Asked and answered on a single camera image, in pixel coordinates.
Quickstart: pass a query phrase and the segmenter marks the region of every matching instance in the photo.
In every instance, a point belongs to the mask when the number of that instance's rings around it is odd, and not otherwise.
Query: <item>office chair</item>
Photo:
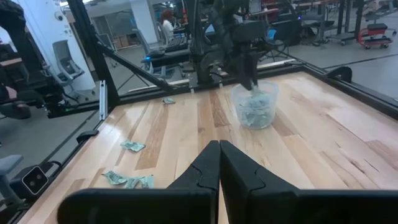
[[[84,71],[73,61],[69,51],[68,41],[61,40],[54,42],[52,47],[57,60],[57,66],[61,71],[58,75],[52,74],[52,76],[62,87],[70,86],[72,89],[71,93],[73,93],[77,99],[79,96],[84,96],[87,101],[88,96],[75,91],[72,86],[73,81],[84,74]]]
[[[157,49],[151,49],[149,47],[147,41],[145,40],[142,32],[139,29],[133,29],[132,31],[137,34],[139,42],[142,44],[142,46],[144,48],[145,55],[148,55],[148,53],[152,50],[159,50],[159,49],[163,48],[163,47],[159,47]],[[147,72],[153,74],[154,76],[157,76],[159,78],[164,78],[164,79],[169,79],[169,78],[173,77],[175,69],[179,69],[180,72],[182,72],[181,71],[181,68],[182,68],[181,63],[175,64],[175,65],[161,66],[158,68],[154,68],[152,66],[152,63],[145,63],[144,68]]]

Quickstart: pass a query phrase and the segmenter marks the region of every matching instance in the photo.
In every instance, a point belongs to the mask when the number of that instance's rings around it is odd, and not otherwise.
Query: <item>person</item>
[[[172,39],[174,36],[173,33],[173,25],[172,25],[172,21],[174,20],[174,16],[173,16],[173,12],[170,9],[166,9],[162,15],[160,16],[160,20],[162,22],[162,25],[166,31],[166,36],[169,39]]]

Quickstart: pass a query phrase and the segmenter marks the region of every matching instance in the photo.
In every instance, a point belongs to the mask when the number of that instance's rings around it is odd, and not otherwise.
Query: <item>plastic container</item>
[[[258,84],[251,91],[247,91],[242,85],[236,85],[231,90],[238,120],[250,129],[266,128],[275,117],[278,85],[264,80],[259,80]]]

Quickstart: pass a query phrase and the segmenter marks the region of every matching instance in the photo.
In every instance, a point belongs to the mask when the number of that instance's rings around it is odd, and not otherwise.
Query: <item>wooden tabletop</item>
[[[64,197],[112,187],[102,173],[155,177],[166,188],[212,139],[226,139],[301,189],[398,189],[398,123],[299,72],[268,78],[279,85],[272,126],[242,127],[229,97],[232,85],[118,106],[20,223],[56,223]],[[140,152],[122,149],[141,142]],[[220,195],[220,222],[227,223]]]
[[[13,65],[13,64],[19,63],[19,62],[22,62],[22,59],[21,58],[15,58],[15,59],[11,59],[11,60],[6,60],[6,61],[3,61],[3,62],[0,62],[0,65],[5,67],[5,66]]]

